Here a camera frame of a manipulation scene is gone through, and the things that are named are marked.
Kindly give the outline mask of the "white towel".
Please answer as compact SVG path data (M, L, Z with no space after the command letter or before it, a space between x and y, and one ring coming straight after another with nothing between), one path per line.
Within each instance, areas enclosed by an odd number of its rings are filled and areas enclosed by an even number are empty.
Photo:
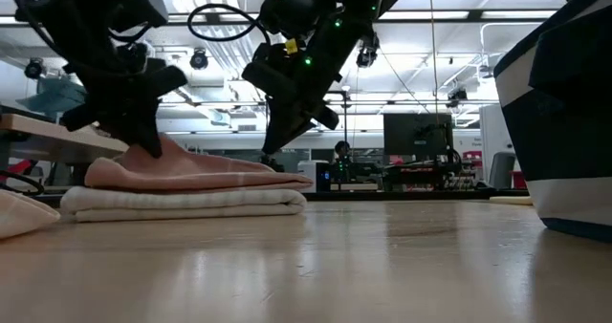
M144 194L73 187L61 198L59 212L94 223L295 215L306 205L292 189Z

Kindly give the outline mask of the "yellow checked towel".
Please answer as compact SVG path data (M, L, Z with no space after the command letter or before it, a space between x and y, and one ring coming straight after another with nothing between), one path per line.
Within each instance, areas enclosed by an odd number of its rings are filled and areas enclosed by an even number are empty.
M0 239L29 233L56 223L60 214L35 199L0 189Z

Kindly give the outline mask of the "pink towel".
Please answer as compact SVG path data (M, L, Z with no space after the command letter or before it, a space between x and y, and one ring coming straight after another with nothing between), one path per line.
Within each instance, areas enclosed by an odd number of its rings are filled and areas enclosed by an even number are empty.
M162 155L155 159L138 145L115 159L98 158L84 183L93 188L136 192L214 192L238 189L301 190L314 182L306 176L276 172L269 166L186 151L165 135Z

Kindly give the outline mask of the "black overhead bar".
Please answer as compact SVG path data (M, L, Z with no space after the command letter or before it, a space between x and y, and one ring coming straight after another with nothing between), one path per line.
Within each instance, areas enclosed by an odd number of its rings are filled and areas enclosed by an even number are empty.
M385 12L376 23L489 23L510 21L511 23L542 22L555 14L556 10L397 10ZM248 19L235 12L199 13L193 22L196 25L245 25Z

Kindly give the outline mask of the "black monitor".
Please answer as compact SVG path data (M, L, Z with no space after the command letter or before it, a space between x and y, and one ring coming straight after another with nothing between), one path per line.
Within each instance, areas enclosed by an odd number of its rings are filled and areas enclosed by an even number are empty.
M383 150L387 156L414 156L417 161L448 156L453 148L448 114L385 114Z

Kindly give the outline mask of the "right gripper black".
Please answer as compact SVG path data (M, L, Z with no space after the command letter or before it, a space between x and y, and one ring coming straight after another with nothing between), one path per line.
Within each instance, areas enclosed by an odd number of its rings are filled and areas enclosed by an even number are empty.
M342 66L363 36L363 24L322 24L306 48L291 55L278 70L294 87L278 98L284 102L323 100L333 82L339 80ZM338 114L326 104L318 105L312 117L331 130L339 124ZM307 120L300 113L272 106L262 152L267 155L277 152L306 129Z

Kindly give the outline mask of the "wooden stick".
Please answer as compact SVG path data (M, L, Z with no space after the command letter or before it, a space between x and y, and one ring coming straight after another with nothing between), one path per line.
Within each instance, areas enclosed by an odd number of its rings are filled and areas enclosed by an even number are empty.
M533 204L530 196L520 196L520 197L496 196L496 197L490 197L490 202L494 204L501 204L501 205L531 206Z

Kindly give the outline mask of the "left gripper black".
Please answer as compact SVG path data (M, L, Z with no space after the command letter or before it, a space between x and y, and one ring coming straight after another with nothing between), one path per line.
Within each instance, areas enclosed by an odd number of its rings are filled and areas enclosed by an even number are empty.
M162 154L155 116L160 98L147 97L142 90L144 74L165 66L152 57L144 43L118 47L119 60L128 69L126 75L99 75L82 71L87 92L83 104L66 111L61 123L70 131L97 122L101 129L128 145L138 145L154 159Z

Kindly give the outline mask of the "navy fabric bin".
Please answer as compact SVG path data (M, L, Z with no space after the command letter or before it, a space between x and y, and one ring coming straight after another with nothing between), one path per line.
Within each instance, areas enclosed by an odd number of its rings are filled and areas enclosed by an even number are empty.
M539 219L612 243L612 0L566 0L494 79Z

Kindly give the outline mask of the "person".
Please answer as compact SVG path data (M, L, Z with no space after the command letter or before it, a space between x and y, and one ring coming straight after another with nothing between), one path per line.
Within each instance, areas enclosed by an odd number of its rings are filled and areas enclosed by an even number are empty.
M340 140L334 150L336 154L334 165L340 172L348 171L351 163L350 144L346 140Z

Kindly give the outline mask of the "teal cloth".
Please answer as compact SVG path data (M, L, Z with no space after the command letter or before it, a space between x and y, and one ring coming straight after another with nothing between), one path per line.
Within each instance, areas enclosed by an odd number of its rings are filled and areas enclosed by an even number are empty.
M36 94L16 102L28 110L52 118L83 104L86 96L84 87L68 77L40 78L37 80Z

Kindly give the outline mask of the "red black clip lead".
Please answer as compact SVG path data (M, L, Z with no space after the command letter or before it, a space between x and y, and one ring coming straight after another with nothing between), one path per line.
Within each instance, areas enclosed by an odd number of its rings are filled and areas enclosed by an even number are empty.
M7 171L12 174L30 175L37 164L38 161L23 160L15 164L10 164Z

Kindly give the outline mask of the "white cabinet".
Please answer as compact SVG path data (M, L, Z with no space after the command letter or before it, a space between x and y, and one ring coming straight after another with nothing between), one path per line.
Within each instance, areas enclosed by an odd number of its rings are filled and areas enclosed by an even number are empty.
M483 106L479 114L484 180L489 183L495 155L501 153L515 156L514 143L499 104Z

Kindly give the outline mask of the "low cluttered shelf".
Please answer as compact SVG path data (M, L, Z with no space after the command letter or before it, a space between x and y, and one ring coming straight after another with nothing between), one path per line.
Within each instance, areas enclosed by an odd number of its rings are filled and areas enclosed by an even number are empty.
M455 150L434 161L404 162L397 157L387 165L344 157L331 166L330 180L338 189L364 184L364 190L369 190L372 184L381 192L474 191L479 186L474 164Z

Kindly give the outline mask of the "small white screen device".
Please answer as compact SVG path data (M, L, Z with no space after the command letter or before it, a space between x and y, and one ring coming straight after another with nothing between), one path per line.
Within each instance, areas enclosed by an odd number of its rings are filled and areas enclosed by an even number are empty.
M328 161L300 161L298 174L309 178L312 183L301 189L302 193L329 192L331 190L330 163Z

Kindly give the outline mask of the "grey waste bin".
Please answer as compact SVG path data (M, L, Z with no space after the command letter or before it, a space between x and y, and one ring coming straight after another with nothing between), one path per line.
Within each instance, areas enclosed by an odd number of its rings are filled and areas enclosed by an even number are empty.
M510 189L512 187L512 172L516 162L516 154L498 152L492 158L492 168L489 185L495 189Z

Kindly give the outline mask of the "wooden workbench grey frame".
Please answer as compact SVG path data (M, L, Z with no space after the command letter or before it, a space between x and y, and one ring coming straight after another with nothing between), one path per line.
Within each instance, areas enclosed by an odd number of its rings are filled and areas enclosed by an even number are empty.
M0 170L10 157L71 165L72 183L84 184L89 165L97 158L112 159L127 150L120 140L97 135L91 128L69 132L64 126L16 114L0 114Z

